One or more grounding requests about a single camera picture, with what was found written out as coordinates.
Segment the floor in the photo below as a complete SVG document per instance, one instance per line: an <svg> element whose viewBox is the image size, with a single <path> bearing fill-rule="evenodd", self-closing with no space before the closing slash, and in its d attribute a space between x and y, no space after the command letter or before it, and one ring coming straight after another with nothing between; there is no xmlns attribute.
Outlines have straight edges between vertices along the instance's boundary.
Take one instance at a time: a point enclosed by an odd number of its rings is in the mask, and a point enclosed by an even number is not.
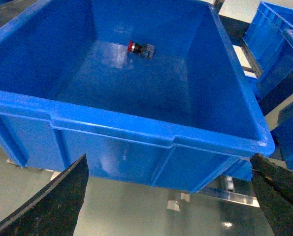
<svg viewBox="0 0 293 236"><path fill-rule="evenodd" d="M220 14L251 22L259 2L226 0ZM293 0L270 2L293 8ZM292 101L293 95L267 115L271 129L276 126L279 110ZM6 160L7 155L0 148L0 221L44 187L52 175L45 170L21 169ZM74 235L273 235L259 208L193 194L190 203L183 203L182 211L177 212L166 208L167 200L176 194L169 189L91 177Z"/></svg>

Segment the reflective floor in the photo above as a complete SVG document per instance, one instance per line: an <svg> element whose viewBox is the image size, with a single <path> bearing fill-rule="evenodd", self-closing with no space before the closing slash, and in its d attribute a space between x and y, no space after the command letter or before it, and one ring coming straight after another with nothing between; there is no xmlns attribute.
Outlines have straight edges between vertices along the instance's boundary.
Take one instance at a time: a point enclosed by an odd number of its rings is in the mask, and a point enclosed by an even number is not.
<svg viewBox="0 0 293 236"><path fill-rule="evenodd" d="M51 172L21 169L6 163L0 148L0 221L44 187ZM211 183L217 187L218 182ZM250 194L250 184L235 183ZM167 209L180 193L163 188L91 177L75 236L272 236L259 208L228 203L201 194Z"/></svg>

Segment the blue storage crate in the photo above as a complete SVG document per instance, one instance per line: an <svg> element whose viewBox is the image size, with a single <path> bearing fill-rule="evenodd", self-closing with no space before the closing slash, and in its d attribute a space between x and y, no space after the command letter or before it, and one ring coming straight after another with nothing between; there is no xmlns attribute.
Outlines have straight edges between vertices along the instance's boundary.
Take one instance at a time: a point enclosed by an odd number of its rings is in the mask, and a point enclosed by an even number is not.
<svg viewBox="0 0 293 236"><path fill-rule="evenodd" d="M195 0L39 0L3 26L0 145L21 166L86 153L91 176L189 192L274 151L218 14Z"/></svg>
<svg viewBox="0 0 293 236"><path fill-rule="evenodd" d="M261 100L293 71L293 10L260 2L243 40L262 69Z"/></svg>
<svg viewBox="0 0 293 236"><path fill-rule="evenodd" d="M278 122L280 124L272 134L278 141L287 167L293 170L293 103L280 111Z"/></svg>

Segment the bin floor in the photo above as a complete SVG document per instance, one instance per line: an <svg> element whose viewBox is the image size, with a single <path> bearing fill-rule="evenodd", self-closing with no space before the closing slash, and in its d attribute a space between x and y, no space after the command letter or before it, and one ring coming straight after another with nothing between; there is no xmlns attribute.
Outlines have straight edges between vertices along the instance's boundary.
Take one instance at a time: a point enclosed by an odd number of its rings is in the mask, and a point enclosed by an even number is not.
<svg viewBox="0 0 293 236"><path fill-rule="evenodd" d="M53 100L196 127L182 58L95 41L60 81Z"/></svg>

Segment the bin wall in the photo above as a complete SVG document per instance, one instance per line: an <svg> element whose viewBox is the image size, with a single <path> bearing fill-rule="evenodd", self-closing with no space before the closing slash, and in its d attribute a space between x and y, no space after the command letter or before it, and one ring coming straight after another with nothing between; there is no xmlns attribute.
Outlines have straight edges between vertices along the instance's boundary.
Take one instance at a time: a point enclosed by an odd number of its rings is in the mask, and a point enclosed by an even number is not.
<svg viewBox="0 0 293 236"><path fill-rule="evenodd" d="M42 98L56 93L58 78L93 35L90 6L87 0L37 2L33 14L24 12L5 25L0 30L0 90Z"/></svg>

